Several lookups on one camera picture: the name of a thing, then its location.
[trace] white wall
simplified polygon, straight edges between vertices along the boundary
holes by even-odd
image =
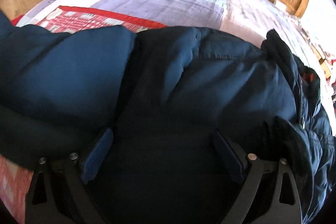
[[[320,44],[336,55],[336,5],[333,0],[309,0],[302,25],[319,38]]]

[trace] mattress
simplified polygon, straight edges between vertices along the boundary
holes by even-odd
[[[160,26],[209,27],[231,33],[260,47],[270,29],[275,29],[291,51],[302,62],[313,68],[321,79],[321,102],[329,116],[332,132],[336,134],[336,118],[331,98],[326,89],[326,80],[317,58],[298,31],[296,18],[278,10],[268,0],[43,0],[30,10],[17,26],[37,24],[51,31],[57,26],[50,19],[64,16],[62,6],[100,9],[132,19],[155,22]],[[114,19],[114,25],[122,23]],[[6,181],[0,190],[0,198],[17,221],[24,223],[24,196],[27,193],[32,173],[0,158],[0,176]]]

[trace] navy down coat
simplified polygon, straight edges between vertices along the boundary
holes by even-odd
[[[211,145],[215,129],[261,159],[288,160],[304,223],[335,183],[320,80],[274,30],[259,49],[208,28],[52,34],[0,12],[0,75],[0,153],[21,166],[113,129],[88,184],[112,223],[216,223],[237,189]]]

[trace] dark blue puffer jacket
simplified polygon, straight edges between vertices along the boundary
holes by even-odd
[[[309,222],[336,166],[319,78],[303,73],[315,74],[274,30],[258,49],[208,28],[51,34],[0,13],[0,153],[33,169],[112,127],[88,184],[111,222],[215,223],[236,194],[211,146],[219,129],[262,159],[288,159]]]

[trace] silver bolt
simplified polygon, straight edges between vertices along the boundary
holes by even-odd
[[[40,158],[39,159],[39,164],[44,164],[45,162],[47,161],[47,159],[46,158]]]
[[[253,154],[253,153],[249,153],[247,155],[247,157],[250,159],[250,160],[256,160],[257,159],[257,155],[256,154]]]
[[[69,156],[69,158],[70,158],[71,160],[75,160],[75,159],[78,158],[78,154],[77,154],[77,153],[71,153],[70,156]]]
[[[287,160],[286,160],[285,158],[281,158],[281,159],[280,159],[280,162],[281,162],[282,164],[287,164]]]

